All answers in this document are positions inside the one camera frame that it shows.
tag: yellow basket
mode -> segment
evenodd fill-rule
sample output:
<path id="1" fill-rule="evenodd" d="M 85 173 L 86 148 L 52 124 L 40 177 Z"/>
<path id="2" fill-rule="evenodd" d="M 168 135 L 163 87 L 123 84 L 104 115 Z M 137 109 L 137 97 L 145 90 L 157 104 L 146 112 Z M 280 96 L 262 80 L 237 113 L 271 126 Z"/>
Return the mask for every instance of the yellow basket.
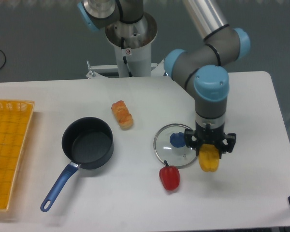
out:
<path id="1" fill-rule="evenodd" d="M 0 100 L 0 211 L 9 206 L 34 101 Z"/>

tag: handle hole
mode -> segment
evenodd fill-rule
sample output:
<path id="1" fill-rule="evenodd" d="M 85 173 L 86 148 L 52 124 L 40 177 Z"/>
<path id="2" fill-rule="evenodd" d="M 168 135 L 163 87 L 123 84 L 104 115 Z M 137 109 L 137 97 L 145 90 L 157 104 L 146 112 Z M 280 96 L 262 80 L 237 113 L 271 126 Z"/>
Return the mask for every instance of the handle hole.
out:
<path id="1" fill-rule="evenodd" d="M 49 205 L 50 205 L 50 200 L 48 200 L 48 201 L 45 203 L 43 209 L 47 209 L 47 208 L 49 207 Z"/>

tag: black saucepan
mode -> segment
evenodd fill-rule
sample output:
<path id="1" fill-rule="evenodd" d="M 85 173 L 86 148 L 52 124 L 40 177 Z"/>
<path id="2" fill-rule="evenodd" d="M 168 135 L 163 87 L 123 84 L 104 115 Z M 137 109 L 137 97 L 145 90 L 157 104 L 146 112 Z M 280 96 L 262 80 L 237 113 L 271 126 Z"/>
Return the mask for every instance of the black saucepan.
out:
<path id="1" fill-rule="evenodd" d="M 67 180 L 81 167 L 96 169 L 103 166 L 114 150 L 113 134 L 106 122 L 84 117 L 73 122 L 62 136 L 62 149 L 71 160 L 49 191 L 40 209 L 47 212 Z"/>

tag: bread roll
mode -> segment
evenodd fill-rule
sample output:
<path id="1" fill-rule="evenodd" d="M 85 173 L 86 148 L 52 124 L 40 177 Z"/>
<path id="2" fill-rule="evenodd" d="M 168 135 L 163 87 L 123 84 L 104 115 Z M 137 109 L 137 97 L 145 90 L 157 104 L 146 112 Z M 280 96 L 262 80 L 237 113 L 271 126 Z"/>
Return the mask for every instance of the bread roll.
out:
<path id="1" fill-rule="evenodd" d="M 132 115 L 129 113 L 124 101 L 114 103 L 112 111 L 121 129 L 129 129 L 133 125 Z"/>

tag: blue pan handle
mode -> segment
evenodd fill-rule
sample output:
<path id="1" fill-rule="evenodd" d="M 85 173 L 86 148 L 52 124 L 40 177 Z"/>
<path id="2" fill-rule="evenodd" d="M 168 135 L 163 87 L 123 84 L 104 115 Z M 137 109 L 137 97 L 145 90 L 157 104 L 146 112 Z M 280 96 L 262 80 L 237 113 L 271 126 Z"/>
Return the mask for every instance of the blue pan handle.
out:
<path id="1" fill-rule="evenodd" d="M 60 191 L 62 190 L 62 188 L 64 187 L 64 185 L 66 184 L 66 182 L 68 181 L 68 179 L 74 174 L 76 173 L 76 171 L 78 170 L 78 164 L 68 164 L 65 169 L 62 171 L 62 173 L 60 174 L 60 176 L 58 177 L 57 181 L 55 182 L 55 184 L 53 185 L 52 189 L 49 191 L 48 195 L 46 196 L 45 200 L 43 201 L 43 203 L 41 204 L 40 209 L 43 212 L 47 212 L 50 207 L 52 207 L 53 203 L 55 202 L 57 196 L 59 195 Z"/>

